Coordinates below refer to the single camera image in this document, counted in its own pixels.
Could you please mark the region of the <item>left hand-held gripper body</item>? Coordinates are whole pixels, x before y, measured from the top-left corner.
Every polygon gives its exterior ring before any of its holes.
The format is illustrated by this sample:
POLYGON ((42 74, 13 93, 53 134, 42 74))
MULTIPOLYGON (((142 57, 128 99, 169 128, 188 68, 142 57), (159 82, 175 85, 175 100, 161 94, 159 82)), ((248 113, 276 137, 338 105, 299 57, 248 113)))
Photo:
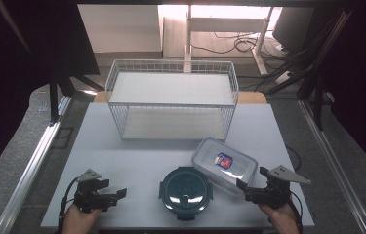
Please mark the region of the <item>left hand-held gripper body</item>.
POLYGON ((110 207, 117 205, 118 200, 109 200, 106 197, 107 194, 101 194, 97 189, 97 184, 101 177, 101 174, 88 169, 77 179, 77 189, 73 203, 83 213, 89 214, 97 209, 106 212, 110 207))

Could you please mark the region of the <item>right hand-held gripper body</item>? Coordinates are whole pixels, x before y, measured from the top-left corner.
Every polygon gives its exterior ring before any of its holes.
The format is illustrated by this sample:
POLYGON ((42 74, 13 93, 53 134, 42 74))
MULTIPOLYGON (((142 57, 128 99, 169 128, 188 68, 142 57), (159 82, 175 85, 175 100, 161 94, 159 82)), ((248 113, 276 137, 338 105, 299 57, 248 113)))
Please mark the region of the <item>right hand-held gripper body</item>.
POLYGON ((268 170, 265 188, 247 187, 244 191, 245 200, 254 204, 269 205, 278 209, 290 200, 290 183, 311 184, 309 179, 296 174, 295 172, 280 165, 268 170))

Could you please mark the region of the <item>clear rectangular container with label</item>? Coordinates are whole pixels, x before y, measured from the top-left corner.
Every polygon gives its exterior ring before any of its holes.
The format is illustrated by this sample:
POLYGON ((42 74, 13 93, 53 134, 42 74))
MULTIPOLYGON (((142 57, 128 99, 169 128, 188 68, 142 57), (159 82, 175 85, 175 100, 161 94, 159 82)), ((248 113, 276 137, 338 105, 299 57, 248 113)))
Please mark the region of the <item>clear rectangular container with label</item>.
POLYGON ((191 162, 216 186, 235 195, 242 193, 237 180, 249 184, 258 167, 254 158, 209 137, 194 151, 191 162))

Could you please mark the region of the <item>round container with teal lid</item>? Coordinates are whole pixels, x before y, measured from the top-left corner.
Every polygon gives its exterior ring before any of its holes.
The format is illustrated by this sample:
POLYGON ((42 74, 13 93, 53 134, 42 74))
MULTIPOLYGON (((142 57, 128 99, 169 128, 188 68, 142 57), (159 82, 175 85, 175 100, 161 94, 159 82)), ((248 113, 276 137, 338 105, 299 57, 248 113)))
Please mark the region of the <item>round container with teal lid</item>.
POLYGON ((193 167, 178 167, 159 183, 158 197, 177 220, 192 221, 214 199, 213 184, 193 167))

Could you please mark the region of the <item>person's left hand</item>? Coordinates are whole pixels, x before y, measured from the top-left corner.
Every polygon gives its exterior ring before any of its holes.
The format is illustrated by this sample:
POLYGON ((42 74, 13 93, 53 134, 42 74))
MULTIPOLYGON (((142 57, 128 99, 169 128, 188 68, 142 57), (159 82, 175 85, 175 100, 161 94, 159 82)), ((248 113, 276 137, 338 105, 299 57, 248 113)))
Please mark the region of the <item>person's left hand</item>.
POLYGON ((65 213, 61 234, 88 234, 101 213, 97 209, 86 214, 72 204, 65 213))

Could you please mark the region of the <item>person's right hand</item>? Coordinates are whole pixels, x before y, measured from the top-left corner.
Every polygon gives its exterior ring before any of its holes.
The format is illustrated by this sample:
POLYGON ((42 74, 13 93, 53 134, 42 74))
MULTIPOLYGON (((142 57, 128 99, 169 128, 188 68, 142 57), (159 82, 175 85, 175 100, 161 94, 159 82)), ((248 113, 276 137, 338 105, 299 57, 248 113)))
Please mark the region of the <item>person's right hand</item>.
POLYGON ((299 234, 296 216, 288 204, 278 209, 259 204, 259 208, 268 216, 277 234, 299 234))

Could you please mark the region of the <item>wooden board under table top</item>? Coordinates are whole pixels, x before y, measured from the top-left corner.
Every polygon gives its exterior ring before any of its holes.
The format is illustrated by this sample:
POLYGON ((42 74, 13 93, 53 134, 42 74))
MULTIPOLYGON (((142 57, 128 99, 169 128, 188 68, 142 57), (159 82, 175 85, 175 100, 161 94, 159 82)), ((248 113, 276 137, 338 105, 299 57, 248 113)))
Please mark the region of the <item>wooden board under table top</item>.
MULTIPOLYGON (((104 92, 97 92, 94 102, 105 103, 106 98, 104 92)), ((266 97, 261 92, 251 92, 251 91, 240 91, 238 97, 239 104, 267 104, 266 97)))

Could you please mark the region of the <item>black metal stand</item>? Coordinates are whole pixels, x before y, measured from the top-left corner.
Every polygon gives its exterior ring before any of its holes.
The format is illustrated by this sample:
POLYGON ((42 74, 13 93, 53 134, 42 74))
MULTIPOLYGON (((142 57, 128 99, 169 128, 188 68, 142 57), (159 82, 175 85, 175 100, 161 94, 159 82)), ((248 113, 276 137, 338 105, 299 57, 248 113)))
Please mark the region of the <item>black metal stand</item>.
POLYGON ((55 125, 59 118, 59 103, 58 103, 58 89, 61 89, 61 92, 71 98, 75 92, 76 89, 73 86, 72 81, 70 78, 73 77, 80 82, 86 84, 87 86, 95 89, 96 91, 102 91, 103 86, 99 85, 95 81, 91 80, 90 78, 86 77, 83 74, 80 74, 78 72, 73 71, 61 71, 58 69, 55 69, 52 71, 51 79, 49 82, 49 88, 50 88, 50 107, 51 107, 51 114, 50 114, 50 125, 55 125))
POLYGON ((339 8, 325 25, 321 34, 318 36, 318 44, 321 45, 321 47, 315 53, 315 57, 310 60, 308 66, 293 75, 288 80, 268 89, 265 92, 267 95, 272 95, 300 80, 304 80, 301 86, 298 88, 296 95, 298 99, 308 99, 311 94, 314 94, 312 121, 320 131, 323 130, 321 115, 324 92, 321 68, 324 66, 327 55, 335 45, 336 40, 341 34, 341 31, 346 25, 350 15, 350 10, 346 11, 344 8, 339 8))

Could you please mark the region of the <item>white power strip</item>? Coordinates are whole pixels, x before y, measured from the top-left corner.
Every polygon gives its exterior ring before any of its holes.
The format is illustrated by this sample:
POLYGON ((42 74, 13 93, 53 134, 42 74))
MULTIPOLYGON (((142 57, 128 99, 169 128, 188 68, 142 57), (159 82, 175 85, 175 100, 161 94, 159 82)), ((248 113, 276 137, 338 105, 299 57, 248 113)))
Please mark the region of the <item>white power strip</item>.
POLYGON ((275 82, 277 84, 281 84, 283 82, 285 82, 286 80, 288 80, 291 76, 293 75, 292 72, 290 71, 285 71, 284 73, 282 73, 276 80, 275 82))

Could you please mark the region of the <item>dark curtain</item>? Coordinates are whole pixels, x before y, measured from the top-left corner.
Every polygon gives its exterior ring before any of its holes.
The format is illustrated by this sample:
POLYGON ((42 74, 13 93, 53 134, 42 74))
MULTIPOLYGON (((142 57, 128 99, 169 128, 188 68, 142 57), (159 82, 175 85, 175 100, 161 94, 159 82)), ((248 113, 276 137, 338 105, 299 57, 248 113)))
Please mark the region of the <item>dark curtain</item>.
POLYGON ((0 156, 34 90, 54 79, 98 72, 76 3, 0 0, 0 156))
POLYGON ((321 68, 332 112, 366 153, 366 0, 355 6, 321 68))

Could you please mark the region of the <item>white cabinet panel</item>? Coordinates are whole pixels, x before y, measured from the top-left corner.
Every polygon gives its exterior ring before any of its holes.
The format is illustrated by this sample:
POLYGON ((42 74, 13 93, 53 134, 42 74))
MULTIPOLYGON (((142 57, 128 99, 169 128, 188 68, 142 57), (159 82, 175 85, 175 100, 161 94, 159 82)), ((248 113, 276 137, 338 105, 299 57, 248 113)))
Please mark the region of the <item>white cabinet panel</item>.
POLYGON ((156 5, 79 4, 78 9, 95 53, 162 51, 156 5))

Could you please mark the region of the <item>aluminium rail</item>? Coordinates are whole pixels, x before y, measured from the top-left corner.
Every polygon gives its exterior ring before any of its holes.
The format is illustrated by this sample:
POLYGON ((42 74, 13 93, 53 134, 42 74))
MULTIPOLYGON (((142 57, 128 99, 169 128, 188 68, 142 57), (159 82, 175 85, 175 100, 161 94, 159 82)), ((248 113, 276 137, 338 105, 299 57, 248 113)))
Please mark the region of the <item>aluminium rail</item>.
POLYGON ((320 130, 315 124, 313 119, 314 113, 310 108, 310 104, 307 101, 299 100, 298 105, 304 114, 304 117, 307 120, 312 133, 314 134, 314 137, 330 167, 335 181, 343 193, 349 210, 351 211, 361 233, 366 234, 366 210, 363 203, 361 202, 361 199, 355 192, 352 184, 346 176, 346 173, 342 168, 341 163, 339 162, 338 157, 330 144, 330 141, 324 132, 320 130))
POLYGON ((56 133, 61 126, 61 120, 71 103, 71 97, 63 96, 57 107, 57 118, 54 123, 48 125, 41 136, 20 180, 9 199, 3 213, 0 216, 0 234, 9 234, 22 208, 29 190, 40 170, 45 156, 51 146, 56 133))

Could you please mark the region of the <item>white desk frame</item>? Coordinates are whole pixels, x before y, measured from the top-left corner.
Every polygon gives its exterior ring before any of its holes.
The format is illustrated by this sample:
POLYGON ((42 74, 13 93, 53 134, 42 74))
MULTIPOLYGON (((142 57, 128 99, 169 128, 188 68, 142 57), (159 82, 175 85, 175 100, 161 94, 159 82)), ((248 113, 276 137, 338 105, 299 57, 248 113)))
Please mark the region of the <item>white desk frame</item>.
POLYGON ((186 13, 184 58, 191 60, 193 32, 257 33, 257 42, 252 47, 252 54, 260 74, 267 76, 262 47, 273 10, 273 7, 189 5, 186 13))

